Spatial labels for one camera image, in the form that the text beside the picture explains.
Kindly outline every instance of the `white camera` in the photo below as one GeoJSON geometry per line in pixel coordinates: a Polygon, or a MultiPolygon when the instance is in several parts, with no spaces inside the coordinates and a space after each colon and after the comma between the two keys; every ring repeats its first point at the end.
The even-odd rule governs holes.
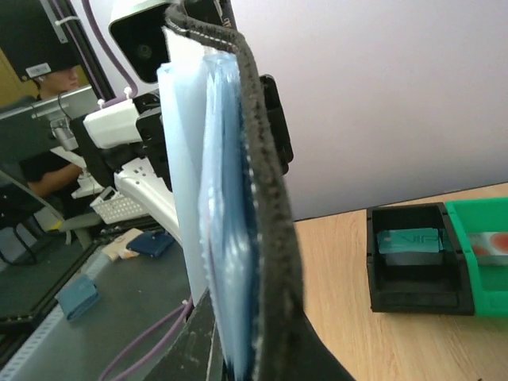
{"type": "Polygon", "coordinates": [[[169,61],[162,27],[170,0],[118,0],[110,21],[110,34],[146,83],[157,82],[157,69],[169,61]]]}

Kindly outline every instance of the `green plastic box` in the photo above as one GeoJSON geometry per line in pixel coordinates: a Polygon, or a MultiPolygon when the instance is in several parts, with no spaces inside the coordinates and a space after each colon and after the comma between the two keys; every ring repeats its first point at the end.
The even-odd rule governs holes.
{"type": "Polygon", "coordinates": [[[508,232],[508,197],[446,202],[468,263],[475,314],[508,316],[508,266],[479,266],[468,233],[508,232]]]}

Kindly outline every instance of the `white basket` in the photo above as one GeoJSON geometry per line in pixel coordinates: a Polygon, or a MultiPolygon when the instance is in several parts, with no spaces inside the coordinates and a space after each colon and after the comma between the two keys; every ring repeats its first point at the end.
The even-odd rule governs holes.
{"type": "Polygon", "coordinates": [[[104,190],[90,206],[108,225],[148,215],[139,204],[119,194],[113,188],[104,190]],[[110,192],[114,192],[113,197],[104,200],[103,197],[109,195],[110,192]]]}

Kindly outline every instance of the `red object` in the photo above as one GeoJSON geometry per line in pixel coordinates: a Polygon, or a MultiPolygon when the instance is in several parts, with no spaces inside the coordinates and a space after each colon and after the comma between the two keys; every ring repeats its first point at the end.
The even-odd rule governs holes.
{"type": "Polygon", "coordinates": [[[471,246],[476,256],[489,256],[490,253],[484,247],[474,244],[471,246]]]}
{"type": "Polygon", "coordinates": [[[508,254],[508,233],[496,233],[491,236],[491,245],[508,254]]]}

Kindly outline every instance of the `white cable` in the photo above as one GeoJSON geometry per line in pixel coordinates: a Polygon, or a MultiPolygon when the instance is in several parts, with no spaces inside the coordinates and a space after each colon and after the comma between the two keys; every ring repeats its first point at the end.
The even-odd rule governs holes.
{"type": "Polygon", "coordinates": [[[66,22],[69,22],[69,21],[81,21],[81,19],[77,16],[68,16],[68,17],[63,18],[62,20],[55,21],[55,25],[61,26],[62,24],[65,24],[66,22]]]}

